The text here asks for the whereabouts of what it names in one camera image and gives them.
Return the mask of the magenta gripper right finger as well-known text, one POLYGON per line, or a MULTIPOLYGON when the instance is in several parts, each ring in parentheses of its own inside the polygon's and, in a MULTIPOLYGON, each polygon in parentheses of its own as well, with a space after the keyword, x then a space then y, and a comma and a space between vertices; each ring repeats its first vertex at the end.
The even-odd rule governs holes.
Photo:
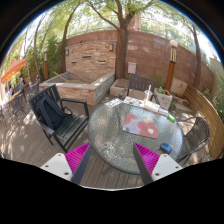
POLYGON ((133 144, 133 154, 145 185, 182 169, 168 154, 158 154, 138 143, 133 144))

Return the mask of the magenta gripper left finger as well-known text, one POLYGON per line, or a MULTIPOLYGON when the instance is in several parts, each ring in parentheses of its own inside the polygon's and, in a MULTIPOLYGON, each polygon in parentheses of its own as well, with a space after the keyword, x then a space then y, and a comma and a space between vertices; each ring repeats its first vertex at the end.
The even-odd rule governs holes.
POLYGON ((79 185, 91 153, 92 145, 86 143, 66 154, 57 153, 41 169, 79 185))

